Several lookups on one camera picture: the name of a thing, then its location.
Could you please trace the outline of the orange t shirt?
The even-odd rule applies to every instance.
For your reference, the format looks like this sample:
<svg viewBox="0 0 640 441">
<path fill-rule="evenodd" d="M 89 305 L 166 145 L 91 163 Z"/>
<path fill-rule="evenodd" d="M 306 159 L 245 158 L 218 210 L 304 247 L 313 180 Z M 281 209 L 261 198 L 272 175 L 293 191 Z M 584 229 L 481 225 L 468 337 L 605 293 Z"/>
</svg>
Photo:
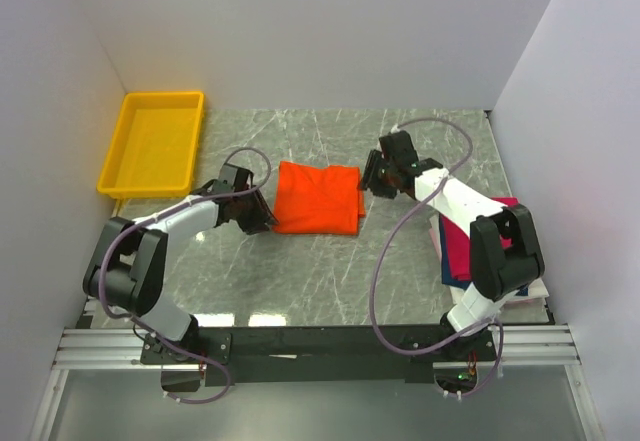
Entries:
<svg viewBox="0 0 640 441">
<path fill-rule="evenodd" d="M 274 231 L 285 235 L 355 236 L 366 216 L 357 167 L 326 168 L 282 161 L 278 170 Z"/>
</svg>

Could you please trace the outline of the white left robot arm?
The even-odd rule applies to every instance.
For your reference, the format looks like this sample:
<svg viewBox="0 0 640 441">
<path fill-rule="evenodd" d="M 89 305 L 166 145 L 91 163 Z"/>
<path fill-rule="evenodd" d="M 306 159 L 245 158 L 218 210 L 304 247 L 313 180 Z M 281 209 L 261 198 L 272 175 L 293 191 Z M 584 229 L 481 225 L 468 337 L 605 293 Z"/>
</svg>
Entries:
<svg viewBox="0 0 640 441">
<path fill-rule="evenodd" d="M 111 218 L 84 275 L 85 294 L 113 316 L 134 318 L 164 338 L 164 350 L 176 362 L 193 360 L 200 349 L 198 321 L 164 292 L 167 260 L 186 240 L 230 221 L 247 235 L 276 226 L 253 177 L 226 162 L 216 178 L 162 211 Z"/>
</svg>

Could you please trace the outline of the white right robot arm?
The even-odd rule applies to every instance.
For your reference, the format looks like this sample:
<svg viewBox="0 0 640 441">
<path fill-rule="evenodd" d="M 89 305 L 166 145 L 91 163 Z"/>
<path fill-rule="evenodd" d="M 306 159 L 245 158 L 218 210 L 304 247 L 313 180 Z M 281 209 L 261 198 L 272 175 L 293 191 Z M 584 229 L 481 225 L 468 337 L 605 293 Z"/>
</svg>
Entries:
<svg viewBox="0 0 640 441">
<path fill-rule="evenodd" d="M 370 288 L 369 316 L 378 339 L 394 352 L 427 354 L 440 348 L 449 359 L 464 358 L 474 347 L 473 335 L 485 329 L 507 301 L 545 272 L 528 208 L 522 204 L 508 206 L 486 197 L 456 179 L 439 162 L 421 160 L 411 136 L 404 130 L 379 138 L 379 147 L 368 155 L 360 188 L 388 199 L 405 193 L 417 204 L 400 224 L 429 206 L 459 228 L 469 241 L 471 285 L 444 316 L 448 329 L 441 332 L 438 343 L 428 348 L 402 349 L 384 338 L 375 315 L 375 290 L 384 256 L 378 257 Z"/>
</svg>

